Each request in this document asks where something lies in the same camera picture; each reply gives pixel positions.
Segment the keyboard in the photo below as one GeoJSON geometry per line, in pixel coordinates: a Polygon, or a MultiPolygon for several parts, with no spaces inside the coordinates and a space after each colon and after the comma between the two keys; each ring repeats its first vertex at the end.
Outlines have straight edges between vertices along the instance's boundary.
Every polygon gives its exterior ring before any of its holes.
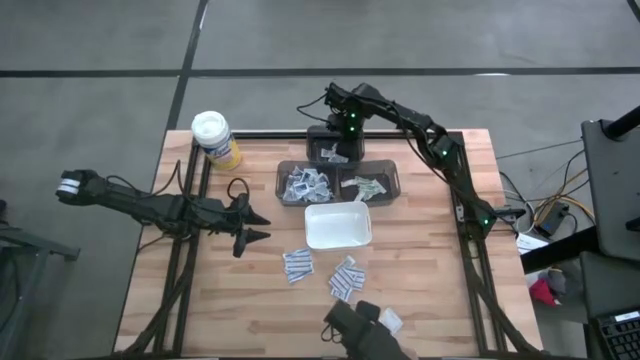
{"type": "Polygon", "coordinates": [[[609,359],[640,359],[640,309],[602,316],[595,323],[609,359]]]}

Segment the disinfecting wipes canister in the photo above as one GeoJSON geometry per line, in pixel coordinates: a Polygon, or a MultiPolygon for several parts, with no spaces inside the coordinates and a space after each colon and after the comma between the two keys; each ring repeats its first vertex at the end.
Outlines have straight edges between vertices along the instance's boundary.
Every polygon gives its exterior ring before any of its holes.
{"type": "Polygon", "coordinates": [[[231,170],[240,164],[242,156],[229,124],[222,114],[205,111],[191,123],[193,136],[218,170],[231,170]]]}

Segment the wooden table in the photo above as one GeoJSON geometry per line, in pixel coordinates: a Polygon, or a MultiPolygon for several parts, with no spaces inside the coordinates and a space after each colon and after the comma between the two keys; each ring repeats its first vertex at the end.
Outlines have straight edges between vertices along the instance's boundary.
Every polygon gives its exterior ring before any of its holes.
{"type": "MultiPolygon", "coordinates": [[[[493,206],[502,205],[489,132],[463,133],[476,191],[493,206]]],[[[190,131],[167,134],[155,188],[166,183],[178,159],[187,164],[190,144],[190,131]]],[[[305,247],[304,209],[279,203],[274,195],[275,171],[282,160],[305,160],[305,143],[240,140],[239,146],[242,164],[231,172],[214,172],[208,196],[228,204],[227,184],[233,177],[243,177],[251,188],[253,209],[272,222],[253,227],[272,236],[247,246],[242,258],[235,259],[231,237],[202,234],[184,356],[344,355],[340,345],[322,342],[320,333],[335,301],[329,295],[328,279],[347,254],[367,271],[364,291],[354,292],[350,303],[364,299],[383,309],[393,308],[404,321],[396,335],[402,345],[414,348],[419,356],[477,353],[448,186],[411,153],[404,140],[367,140],[364,160],[395,161],[402,187],[392,205],[370,209],[372,242],[364,248],[314,252],[315,274],[294,285],[283,273],[282,254],[305,247]]],[[[194,189],[199,178],[197,173],[194,189]]],[[[177,182],[167,192],[178,193],[177,182]]],[[[505,227],[496,225],[497,229],[505,227]]],[[[158,236],[157,229],[149,228],[141,244],[158,236]]],[[[486,242],[498,301],[526,339],[541,348],[513,235],[493,231],[486,242]]],[[[138,255],[115,350],[133,342],[158,309],[170,249],[170,241],[163,240],[138,255]]],[[[170,318],[167,339],[173,338],[173,321],[170,318]]],[[[485,320],[485,328],[490,333],[490,321],[485,320]]]]}

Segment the gray concrete floor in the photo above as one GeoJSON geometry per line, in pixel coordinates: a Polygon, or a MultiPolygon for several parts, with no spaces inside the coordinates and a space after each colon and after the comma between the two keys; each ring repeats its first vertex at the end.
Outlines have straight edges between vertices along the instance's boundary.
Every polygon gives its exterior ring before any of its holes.
{"type": "MultiPolygon", "coordinates": [[[[0,70],[179,69],[197,0],[0,0],[0,70]]],[[[624,0],[219,0],[194,68],[640,66],[640,23],[624,0]]],[[[638,105],[640,75],[192,79],[178,128],[214,109],[234,129],[303,129],[294,109],[336,81],[366,81],[448,128],[489,128],[497,155],[579,138],[584,120],[638,105]]],[[[0,79],[0,198],[9,220],[82,248],[52,258],[25,358],[108,354],[140,227],[56,201],[64,169],[150,188],[176,79],[0,79]]],[[[325,114],[322,106],[313,108],[325,114]]],[[[369,128],[388,128],[379,119],[369,128]]],[[[499,161],[528,197],[579,144],[499,161]]],[[[578,161],[575,173],[584,167],[578,161]]],[[[576,197],[590,204],[589,190],[576,197]]],[[[580,226],[587,221],[577,212],[580,226]]],[[[568,231],[569,224],[562,231],[568,231]]],[[[545,348],[583,355],[579,302],[536,306],[545,348]]]]}

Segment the metal bracket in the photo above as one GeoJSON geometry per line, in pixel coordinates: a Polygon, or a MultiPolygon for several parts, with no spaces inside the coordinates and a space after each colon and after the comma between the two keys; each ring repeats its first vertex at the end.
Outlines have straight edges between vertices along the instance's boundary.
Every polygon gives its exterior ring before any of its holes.
{"type": "Polygon", "coordinates": [[[458,220],[458,222],[463,223],[464,222],[464,207],[462,207],[462,205],[458,205],[455,207],[456,209],[456,219],[458,220]]]}

